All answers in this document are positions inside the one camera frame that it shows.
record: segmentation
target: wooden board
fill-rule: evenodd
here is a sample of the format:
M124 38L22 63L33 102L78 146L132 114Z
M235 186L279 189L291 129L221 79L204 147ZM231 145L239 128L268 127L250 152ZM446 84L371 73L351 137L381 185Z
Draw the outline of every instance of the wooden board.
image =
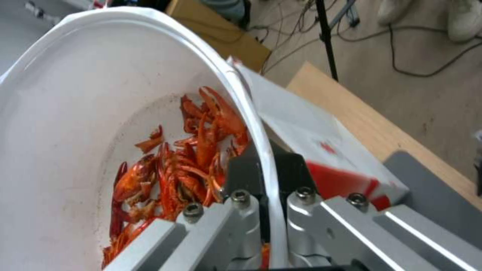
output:
M246 67L260 71L269 56L268 48L196 0L172 0L166 13L199 35L224 59L232 55Z
M293 77L288 90L335 115L380 161L404 150L482 211L474 183L310 63Z

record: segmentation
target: bolt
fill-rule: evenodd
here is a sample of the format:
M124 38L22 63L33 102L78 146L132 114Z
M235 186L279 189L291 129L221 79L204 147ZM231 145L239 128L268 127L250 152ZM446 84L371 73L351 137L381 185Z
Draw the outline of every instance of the bolt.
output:
M234 206L238 207L239 209L249 207L250 194L244 189L235 190L231 194L231 199L233 200Z
M188 223L194 224L204 214L204 209L199 203L189 203L182 211L182 214Z
M312 188L302 186L296 189L296 196L305 205L310 205L315 202L315 191Z
M347 197L347 202L360 210L362 213L366 213L366 211L368 211L368 200L363 194L351 193Z

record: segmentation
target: wooden table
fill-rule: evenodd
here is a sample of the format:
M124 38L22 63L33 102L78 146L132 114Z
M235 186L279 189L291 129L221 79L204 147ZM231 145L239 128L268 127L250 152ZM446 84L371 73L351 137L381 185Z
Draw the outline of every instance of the wooden table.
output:
M302 66L287 88L335 115L380 161L404 150L482 211L473 182L310 63Z

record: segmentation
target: black pole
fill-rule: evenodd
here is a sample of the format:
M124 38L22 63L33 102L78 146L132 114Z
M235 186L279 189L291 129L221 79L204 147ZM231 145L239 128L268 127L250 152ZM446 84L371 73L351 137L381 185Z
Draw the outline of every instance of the black pole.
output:
M318 11L318 19L320 20L321 26L320 39L325 43L326 54L328 56L328 63L330 64L332 78L338 81L338 74L336 73L335 65L335 56L333 55L333 47L331 44L331 28L328 25L325 3L323 2L323 0L316 0L316 10Z

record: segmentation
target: person's foot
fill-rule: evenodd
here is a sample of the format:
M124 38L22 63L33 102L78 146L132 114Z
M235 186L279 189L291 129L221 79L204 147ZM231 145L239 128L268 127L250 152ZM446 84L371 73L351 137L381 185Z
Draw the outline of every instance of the person's foot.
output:
M479 0L451 0L448 34L453 41L472 39L482 28L482 3Z
M378 8L378 23L387 25L397 20L412 0L382 0Z

